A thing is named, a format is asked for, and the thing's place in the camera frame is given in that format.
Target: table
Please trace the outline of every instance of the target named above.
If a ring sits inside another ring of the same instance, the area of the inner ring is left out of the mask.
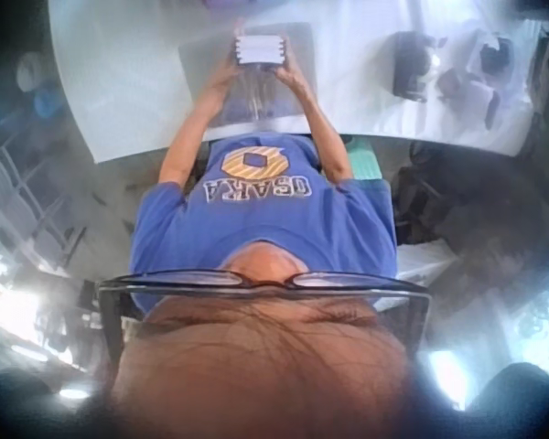
[[[540,23],[513,16],[511,0],[294,0],[246,6],[246,26],[311,26],[319,103],[342,134],[403,137],[505,155],[521,150],[533,116],[526,80]],[[96,162],[167,147],[193,97],[179,46],[234,28],[239,9],[208,10],[194,0],[49,0],[59,75]],[[392,95],[389,36],[421,30],[449,41],[442,68],[455,59],[462,31],[508,36],[520,51],[522,85],[490,131],[468,127],[428,86],[428,102]],[[211,128],[205,140],[256,130],[308,133],[303,116]]]

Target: black object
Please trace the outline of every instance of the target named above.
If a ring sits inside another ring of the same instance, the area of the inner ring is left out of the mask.
[[[514,0],[513,6],[524,18],[549,21],[549,0]]]
[[[491,130],[494,125],[494,120],[496,119],[496,114],[501,107],[501,96],[497,91],[492,94],[492,100],[488,105],[488,110],[486,111],[486,118],[484,119],[484,124],[486,125],[487,130]]]
[[[426,102],[425,83],[420,80],[431,69],[432,37],[419,32],[397,32],[394,48],[393,94],[411,101]]]
[[[514,46],[507,38],[498,38],[500,49],[484,45],[479,53],[482,71],[491,76],[509,77],[514,67]]]
[[[412,371],[397,437],[549,438],[549,375],[533,365],[501,371],[466,412],[454,411],[420,366]],[[0,439],[123,438],[128,427],[105,395],[74,412],[37,377],[22,370],[0,373]]]

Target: window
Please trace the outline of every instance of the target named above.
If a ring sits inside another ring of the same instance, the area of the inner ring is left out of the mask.
[[[59,198],[57,186],[45,166],[41,167],[28,179],[27,186],[31,194],[37,199],[39,206],[44,210],[47,210]]]
[[[68,241],[75,230],[75,220],[71,213],[70,203],[65,200],[51,216],[51,223],[59,234]]]
[[[10,178],[10,184],[12,185],[12,187],[16,187],[20,180],[15,169],[10,164],[10,161],[8,160],[8,158],[6,158],[4,151],[0,151],[0,164],[8,174],[8,178]]]
[[[20,188],[20,191],[18,193],[20,194],[20,197],[23,199],[23,201],[27,203],[32,210],[35,219],[38,220],[40,218],[40,210],[38,209],[35,200],[30,197],[30,194],[24,187]]]
[[[22,135],[6,147],[6,151],[10,155],[12,163],[15,164],[19,175],[23,176],[38,166],[40,154],[35,149],[33,145],[28,144],[28,139]]]
[[[55,239],[55,241],[57,242],[57,244],[60,246],[61,249],[65,248],[65,241],[63,240],[61,235],[57,233],[55,229],[53,229],[52,226],[47,226],[45,228],[45,232],[51,235]]]
[[[10,253],[13,253],[16,250],[16,244],[10,236],[6,233],[4,229],[0,229],[0,243],[7,249]]]

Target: ceiling light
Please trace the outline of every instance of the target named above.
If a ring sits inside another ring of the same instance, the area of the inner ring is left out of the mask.
[[[25,357],[29,357],[30,359],[35,359],[36,361],[40,361],[42,363],[48,361],[48,357],[45,354],[41,354],[40,352],[36,352],[35,350],[23,348],[22,346],[12,346],[10,348],[16,353],[24,355]]]
[[[59,396],[67,398],[69,400],[84,400],[90,396],[87,391],[81,391],[80,389],[61,389]]]
[[[456,408],[465,410],[468,376],[458,358],[450,350],[438,350],[431,352],[429,360],[441,390],[456,404]]]

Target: gray mat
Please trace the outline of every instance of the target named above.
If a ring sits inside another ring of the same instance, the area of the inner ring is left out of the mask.
[[[282,23],[248,27],[244,31],[249,35],[287,35],[301,70],[317,92],[311,25]],[[232,40],[232,34],[221,33],[179,47],[181,64],[194,100],[199,96],[216,62],[228,53]],[[242,68],[242,75],[232,86],[223,111],[211,126],[293,116],[302,112],[293,93],[273,73],[248,66]]]

